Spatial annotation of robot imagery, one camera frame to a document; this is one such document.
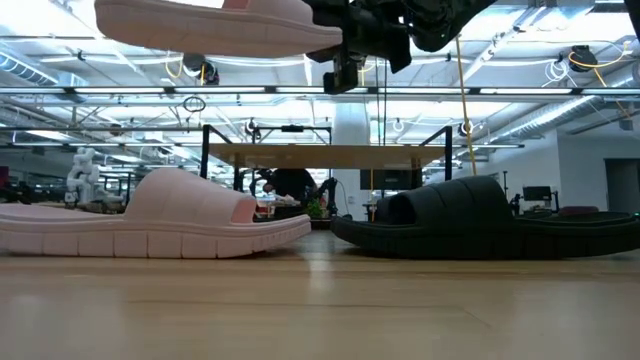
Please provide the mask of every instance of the black slide sandal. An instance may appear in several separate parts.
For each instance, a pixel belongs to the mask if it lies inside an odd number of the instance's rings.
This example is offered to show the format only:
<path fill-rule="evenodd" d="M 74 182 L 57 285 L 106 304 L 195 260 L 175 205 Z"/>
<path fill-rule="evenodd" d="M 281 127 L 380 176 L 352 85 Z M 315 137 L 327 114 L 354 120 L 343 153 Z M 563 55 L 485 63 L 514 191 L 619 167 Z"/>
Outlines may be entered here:
<path fill-rule="evenodd" d="M 500 185 L 483 176 L 398 194 L 378 212 L 376 223 L 335 218 L 331 230 L 365 250 L 416 259 L 562 259 L 640 247 L 640 221 L 629 214 L 516 219 Z"/>

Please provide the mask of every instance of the slide sandal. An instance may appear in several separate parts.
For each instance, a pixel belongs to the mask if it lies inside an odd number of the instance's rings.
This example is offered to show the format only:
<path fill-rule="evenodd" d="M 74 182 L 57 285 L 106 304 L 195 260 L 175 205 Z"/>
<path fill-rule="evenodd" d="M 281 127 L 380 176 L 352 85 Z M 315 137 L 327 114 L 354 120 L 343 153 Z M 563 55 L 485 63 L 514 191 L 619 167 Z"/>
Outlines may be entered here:
<path fill-rule="evenodd" d="M 425 186 L 381 205 L 375 223 L 335 218 L 331 230 L 363 249 L 417 259 L 561 259 L 640 248 L 640 221 L 629 214 L 514 218 L 490 177 Z"/>
<path fill-rule="evenodd" d="M 280 58 L 342 43 L 301 0 L 96 0 L 95 9 L 103 34 L 146 48 Z"/>
<path fill-rule="evenodd" d="M 180 169 L 158 169 L 124 215 L 0 205 L 0 249 L 22 255 L 215 259 L 264 251 L 311 231 L 306 215 L 254 224 L 256 200 Z"/>

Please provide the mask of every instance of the overhead rig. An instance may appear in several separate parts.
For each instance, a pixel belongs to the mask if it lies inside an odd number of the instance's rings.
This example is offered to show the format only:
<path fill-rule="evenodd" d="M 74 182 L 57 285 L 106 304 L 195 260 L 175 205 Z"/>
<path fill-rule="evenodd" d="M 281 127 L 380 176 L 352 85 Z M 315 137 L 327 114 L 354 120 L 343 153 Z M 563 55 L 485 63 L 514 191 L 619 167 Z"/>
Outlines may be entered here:
<path fill-rule="evenodd" d="M 342 44 L 308 53 L 316 62 L 333 60 L 323 77 L 327 94 L 358 85 L 358 70 L 367 56 L 389 61 L 392 73 L 411 64 L 411 41 L 423 51 L 445 47 L 464 25 L 496 0 L 302 0 L 313 9 L 313 23 L 338 27 Z"/>

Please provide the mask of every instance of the monitor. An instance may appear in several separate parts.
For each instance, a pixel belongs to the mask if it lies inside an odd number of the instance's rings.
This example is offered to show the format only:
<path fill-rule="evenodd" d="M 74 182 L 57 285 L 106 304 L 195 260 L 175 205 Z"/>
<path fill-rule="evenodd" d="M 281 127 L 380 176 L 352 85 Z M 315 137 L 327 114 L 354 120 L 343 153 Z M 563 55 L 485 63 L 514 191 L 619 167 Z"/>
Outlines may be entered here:
<path fill-rule="evenodd" d="M 416 182 L 411 181 L 412 177 L 416 178 Z M 411 190 L 422 185 L 420 171 L 413 170 L 374 170 L 373 171 L 373 190 Z M 360 170 L 360 190 L 371 189 L 371 170 Z"/>
<path fill-rule="evenodd" d="M 525 201 L 551 201 L 551 186 L 525 186 L 522 195 Z"/>

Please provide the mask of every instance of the wooden floor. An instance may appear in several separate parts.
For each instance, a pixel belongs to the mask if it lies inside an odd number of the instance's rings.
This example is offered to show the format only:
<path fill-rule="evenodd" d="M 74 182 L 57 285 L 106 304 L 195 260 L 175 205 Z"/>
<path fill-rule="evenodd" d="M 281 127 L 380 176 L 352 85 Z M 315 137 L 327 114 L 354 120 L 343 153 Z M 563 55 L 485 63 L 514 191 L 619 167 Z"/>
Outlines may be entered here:
<path fill-rule="evenodd" d="M 363 256 L 329 233 L 238 260 L 0 257 L 0 359 L 640 358 L 640 253 Z"/>

